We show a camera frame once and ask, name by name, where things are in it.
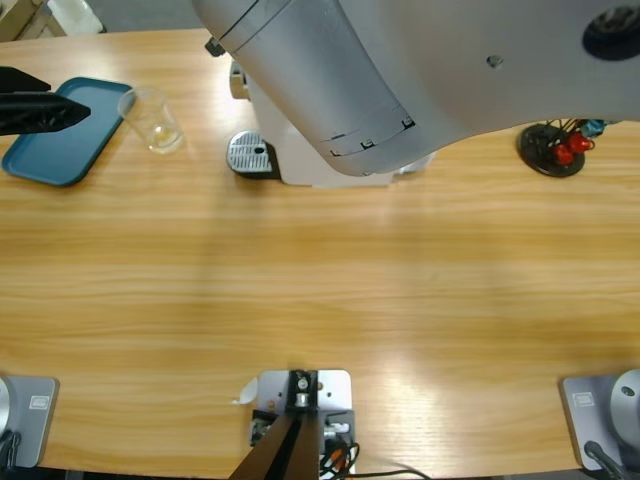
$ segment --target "clear plastic cup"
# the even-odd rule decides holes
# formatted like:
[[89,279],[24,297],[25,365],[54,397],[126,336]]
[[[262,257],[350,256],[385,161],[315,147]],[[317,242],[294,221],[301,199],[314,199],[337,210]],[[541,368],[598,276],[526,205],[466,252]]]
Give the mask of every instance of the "clear plastic cup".
[[118,113],[152,152],[173,152],[184,143],[184,133],[167,96],[157,88],[129,90],[118,102]]

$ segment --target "metal grate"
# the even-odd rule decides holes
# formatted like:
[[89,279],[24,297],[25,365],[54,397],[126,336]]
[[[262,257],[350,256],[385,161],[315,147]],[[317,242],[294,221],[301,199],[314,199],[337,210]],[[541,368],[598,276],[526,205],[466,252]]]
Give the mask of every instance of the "metal grate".
[[229,142],[227,162],[238,173],[271,173],[267,145],[259,132],[247,131],[235,135]]

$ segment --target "red knob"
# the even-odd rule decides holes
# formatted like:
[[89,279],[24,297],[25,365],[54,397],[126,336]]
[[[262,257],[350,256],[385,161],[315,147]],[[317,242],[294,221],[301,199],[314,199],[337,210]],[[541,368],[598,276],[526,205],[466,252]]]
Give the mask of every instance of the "red knob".
[[592,140],[589,140],[580,132],[573,132],[571,135],[569,135],[567,144],[569,145],[571,151],[575,153],[584,153],[596,146],[596,144],[593,143]]
[[553,154],[558,165],[569,165],[573,162],[573,152],[564,143],[553,147]]

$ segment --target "gray base plate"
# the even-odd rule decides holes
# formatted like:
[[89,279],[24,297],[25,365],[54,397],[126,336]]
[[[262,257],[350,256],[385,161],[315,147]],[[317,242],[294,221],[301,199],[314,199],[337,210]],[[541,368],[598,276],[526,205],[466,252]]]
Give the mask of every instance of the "gray base plate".
[[0,397],[10,397],[7,429],[22,436],[16,465],[35,467],[44,452],[58,382],[44,377],[3,378],[9,390],[0,390]]
[[589,440],[598,442],[604,452],[622,463],[620,447],[611,433],[609,401],[617,375],[572,377],[562,382],[562,394],[570,420],[578,462],[587,470],[601,470],[584,452]]

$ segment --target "wooden table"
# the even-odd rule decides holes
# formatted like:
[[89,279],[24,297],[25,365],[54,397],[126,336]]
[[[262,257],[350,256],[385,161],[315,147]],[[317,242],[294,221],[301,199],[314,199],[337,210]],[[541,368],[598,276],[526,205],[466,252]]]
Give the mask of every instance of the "wooden table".
[[188,138],[158,156],[123,126],[67,189],[0,175],[0,366],[61,383],[44,464],[225,476],[249,450],[231,405],[249,379],[337,367],[361,471],[576,467],[559,379],[640,364],[638,125],[565,180],[524,166],[513,129],[389,188],[247,181],[224,159],[251,107],[207,38],[0,45],[54,88],[156,85]]

